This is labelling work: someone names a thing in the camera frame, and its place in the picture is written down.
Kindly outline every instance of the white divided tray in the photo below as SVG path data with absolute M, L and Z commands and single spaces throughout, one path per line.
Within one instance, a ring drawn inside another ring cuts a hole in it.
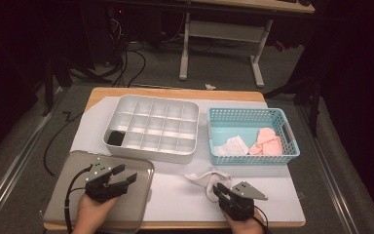
M 190 101 L 125 95 L 103 142 L 113 155 L 187 164 L 193 159 L 199 107 Z

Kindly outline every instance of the light blue plastic basket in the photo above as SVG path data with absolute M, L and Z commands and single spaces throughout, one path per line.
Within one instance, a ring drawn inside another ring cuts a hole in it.
M 285 165 L 299 156 L 296 139 L 284 112 L 277 108 L 220 108 L 207 111 L 211 163 L 213 165 Z M 260 129 L 271 128 L 281 139 L 283 155 L 216 155 L 214 146 L 240 136 L 250 147 L 257 141 Z

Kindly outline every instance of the crumpled white fabric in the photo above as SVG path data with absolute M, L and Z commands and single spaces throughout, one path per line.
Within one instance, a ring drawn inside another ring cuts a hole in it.
M 212 168 L 210 172 L 203 175 L 188 174 L 184 175 L 190 181 L 198 184 L 206 189 L 206 196 L 211 202 L 218 202 L 218 197 L 214 195 L 212 185 L 216 183 L 222 183 L 226 187 L 232 186 L 232 176 L 221 171 Z
M 251 155 L 282 155 L 281 138 L 271 128 L 260 129 L 257 141 L 250 147 Z
M 240 136 L 228 138 L 226 143 L 219 146 L 214 146 L 216 155 L 246 155 L 248 154 L 248 147 Z

